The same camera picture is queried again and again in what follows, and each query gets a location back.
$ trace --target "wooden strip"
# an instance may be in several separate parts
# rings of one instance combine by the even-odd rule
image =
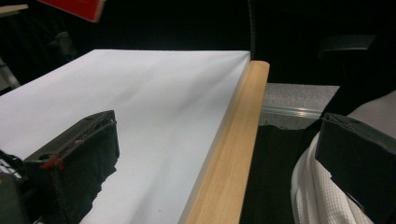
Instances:
[[[28,6],[26,4],[0,7],[0,14],[11,13],[11,12],[19,11],[19,10],[26,9],[26,8],[28,8]]]
[[[238,223],[269,64],[250,62],[187,223]]]

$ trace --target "black object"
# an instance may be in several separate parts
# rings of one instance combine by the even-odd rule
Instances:
[[[240,224],[294,223],[290,201],[291,175],[303,153],[299,147],[304,137],[310,135],[312,140],[315,134],[306,130],[259,126]]]
[[[19,185],[14,175],[0,173],[0,198],[1,223],[28,223]]]
[[[394,223],[396,140],[358,121],[326,114],[316,159],[374,223]]]
[[[59,13],[80,55],[93,49],[249,50],[245,0],[112,0],[97,23]]]
[[[42,216],[45,223],[79,223],[91,210],[101,184],[116,171],[120,155],[116,123],[114,111],[82,119],[15,168],[31,222]],[[3,156],[8,161],[15,158]],[[1,194],[17,192],[14,188],[0,190]],[[0,217],[5,212],[0,207]]]
[[[3,0],[0,2],[0,7],[27,4],[28,2],[28,0]]]

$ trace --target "white surface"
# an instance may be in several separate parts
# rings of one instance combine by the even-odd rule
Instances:
[[[396,138],[396,91],[360,106],[348,116]],[[296,223],[372,223],[315,159],[318,134],[294,167],[291,201]]]
[[[82,223],[177,223],[248,64],[245,51],[95,50],[0,97],[22,158],[114,109],[120,159]]]

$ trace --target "white table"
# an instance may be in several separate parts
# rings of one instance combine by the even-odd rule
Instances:
[[[245,51],[95,50],[0,97],[0,148],[26,158],[78,120],[114,109],[118,171],[82,223],[184,222],[248,63]]]

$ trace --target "white cloth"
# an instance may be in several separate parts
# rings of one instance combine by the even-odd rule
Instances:
[[[360,106],[348,116],[396,138],[396,91]],[[296,223],[373,223],[331,180],[315,159],[319,133],[298,160],[291,179]]]

